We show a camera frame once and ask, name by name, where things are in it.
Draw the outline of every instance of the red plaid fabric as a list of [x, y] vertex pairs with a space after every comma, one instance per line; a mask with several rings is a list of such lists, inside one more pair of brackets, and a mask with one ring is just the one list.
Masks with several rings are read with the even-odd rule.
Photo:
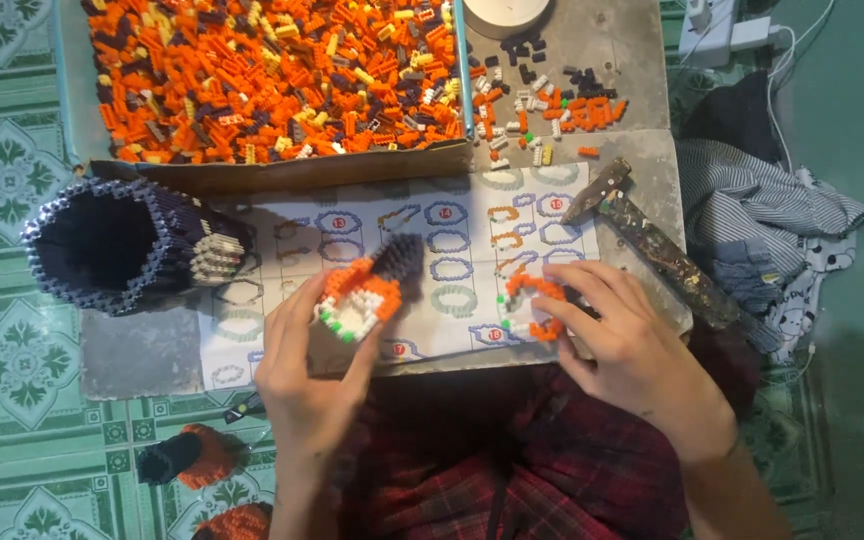
[[558, 365], [379, 378], [346, 462], [343, 538], [678, 538], [678, 459]]

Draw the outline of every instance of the person's left hand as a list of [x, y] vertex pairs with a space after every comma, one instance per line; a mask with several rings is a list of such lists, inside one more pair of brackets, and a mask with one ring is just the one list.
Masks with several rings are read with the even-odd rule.
[[309, 377], [308, 325], [328, 275], [322, 271], [309, 277], [266, 317], [265, 354], [255, 370], [278, 451], [279, 488], [294, 495], [295, 490], [317, 491], [325, 485], [332, 458], [365, 402], [378, 358], [377, 326], [359, 345], [341, 381]]

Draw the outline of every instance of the hand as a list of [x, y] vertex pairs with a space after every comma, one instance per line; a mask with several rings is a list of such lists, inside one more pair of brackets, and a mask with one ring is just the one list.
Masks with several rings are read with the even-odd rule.
[[314, 497], [311, 492], [328, 480], [332, 458], [365, 402], [378, 358], [380, 327], [362, 341], [341, 381], [309, 377], [308, 325], [327, 275], [309, 277], [266, 317], [265, 354], [254, 377], [278, 450], [279, 489], [299, 490], [299, 496]]
[[536, 297], [533, 308], [566, 325], [592, 351], [578, 356], [558, 340], [558, 362], [590, 396], [658, 428], [683, 463], [726, 456], [738, 439], [736, 414], [712, 377], [664, 324], [635, 277], [598, 261], [546, 264], [542, 271], [576, 289], [602, 315]]

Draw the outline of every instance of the hammer head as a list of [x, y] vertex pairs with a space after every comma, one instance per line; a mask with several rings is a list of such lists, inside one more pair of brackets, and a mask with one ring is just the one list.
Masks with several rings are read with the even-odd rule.
[[623, 189], [630, 182], [631, 172], [632, 167], [629, 162], [622, 157], [617, 157], [576, 195], [572, 205], [565, 211], [565, 215], [559, 222], [568, 225], [578, 221], [580, 215], [598, 206], [610, 193]]

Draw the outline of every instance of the cardboard box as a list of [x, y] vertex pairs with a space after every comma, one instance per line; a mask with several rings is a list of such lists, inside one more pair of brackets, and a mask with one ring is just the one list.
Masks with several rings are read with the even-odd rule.
[[99, 115], [98, 75], [86, 12], [79, 0], [57, 0], [55, 55], [62, 129], [69, 159], [103, 178], [138, 175], [200, 197], [297, 190], [425, 176], [451, 176], [469, 170], [473, 153], [473, 99], [463, 2], [455, 0], [456, 56], [462, 79], [464, 138], [438, 141], [422, 150], [376, 151], [290, 159], [277, 163], [129, 163], [109, 150], [112, 138]]

